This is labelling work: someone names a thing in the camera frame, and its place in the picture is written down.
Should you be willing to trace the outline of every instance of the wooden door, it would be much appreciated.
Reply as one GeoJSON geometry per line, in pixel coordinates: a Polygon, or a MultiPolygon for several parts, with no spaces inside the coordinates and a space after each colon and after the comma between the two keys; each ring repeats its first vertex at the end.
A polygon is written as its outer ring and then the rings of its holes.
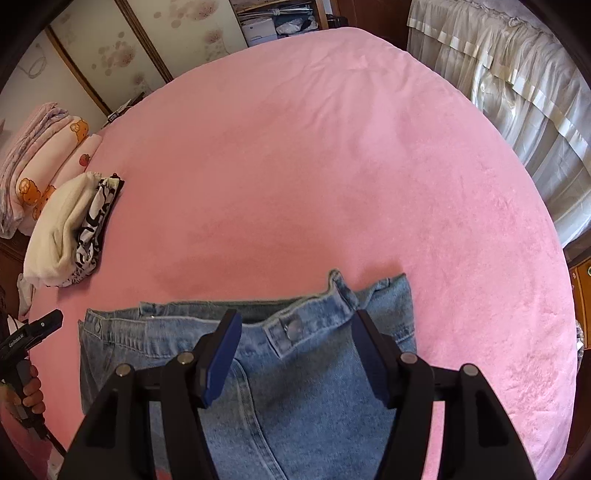
{"type": "Polygon", "coordinates": [[[351,27],[358,27],[406,50],[411,0],[332,0],[351,27]]]}

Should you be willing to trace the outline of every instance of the jeans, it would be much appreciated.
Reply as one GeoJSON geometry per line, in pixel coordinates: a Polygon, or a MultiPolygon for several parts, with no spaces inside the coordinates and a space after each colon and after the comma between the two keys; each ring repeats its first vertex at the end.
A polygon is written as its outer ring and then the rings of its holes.
{"type": "MultiPolygon", "coordinates": [[[[214,331],[228,308],[243,317],[242,337],[222,395],[200,410],[220,479],[374,478],[395,412],[374,398],[349,320],[366,309],[402,351],[416,352],[405,275],[354,293],[333,270],[326,292],[299,299],[88,310],[79,323],[84,412],[117,365],[164,365],[214,331]]],[[[167,469],[159,404],[151,427],[155,464],[167,469]]]]}

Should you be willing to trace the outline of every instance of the metal bolt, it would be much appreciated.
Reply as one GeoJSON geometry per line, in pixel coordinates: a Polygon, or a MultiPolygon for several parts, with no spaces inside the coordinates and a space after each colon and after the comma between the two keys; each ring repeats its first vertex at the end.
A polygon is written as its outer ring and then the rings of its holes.
{"type": "Polygon", "coordinates": [[[469,377],[475,377],[478,375],[478,367],[472,364],[466,364],[463,367],[464,373],[469,377]]]}
{"type": "Polygon", "coordinates": [[[191,352],[183,352],[178,355],[177,360],[181,365],[187,365],[191,363],[194,358],[195,357],[191,352]]]}
{"type": "Polygon", "coordinates": [[[415,364],[417,363],[418,357],[412,352],[404,352],[400,355],[400,360],[402,360],[405,364],[415,364]]]}
{"type": "Polygon", "coordinates": [[[131,372],[131,366],[128,364],[121,364],[120,366],[118,366],[115,369],[115,373],[117,375],[119,375],[120,377],[124,377],[125,375],[128,375],[129,372],[131,372]]]}

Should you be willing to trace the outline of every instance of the pink fitted sheet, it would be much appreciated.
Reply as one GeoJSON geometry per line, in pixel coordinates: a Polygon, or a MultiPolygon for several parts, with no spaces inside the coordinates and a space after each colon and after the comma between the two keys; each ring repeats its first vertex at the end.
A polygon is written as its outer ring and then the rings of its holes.
{"type": "MultiPolygon", "coordinates": [[[[495,128],[407,53],[353,28],[266,43],[196,68],[104,131],[117,172],[99,270],[38,291],[64,326],[32,351],[47,423],[82,420],[77,321],[141,300],[274,299],[406,272],[418,353],[479,365],[541,480],[563,456],[576,356],[552,221],[495,128]]],[[[433,419],[425,479],[438,466],[433,419]]]]}

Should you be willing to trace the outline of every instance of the curtain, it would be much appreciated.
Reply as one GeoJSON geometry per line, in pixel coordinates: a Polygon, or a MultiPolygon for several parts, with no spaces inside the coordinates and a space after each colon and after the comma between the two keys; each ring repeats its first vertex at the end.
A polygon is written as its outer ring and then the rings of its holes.
{"type": "Polygon", "coordinates": [[[562,246],[591,223],[591,90],[546,29],[466,0],[413,0],[411,55],[457,87],[511,145],[562,246]]]}

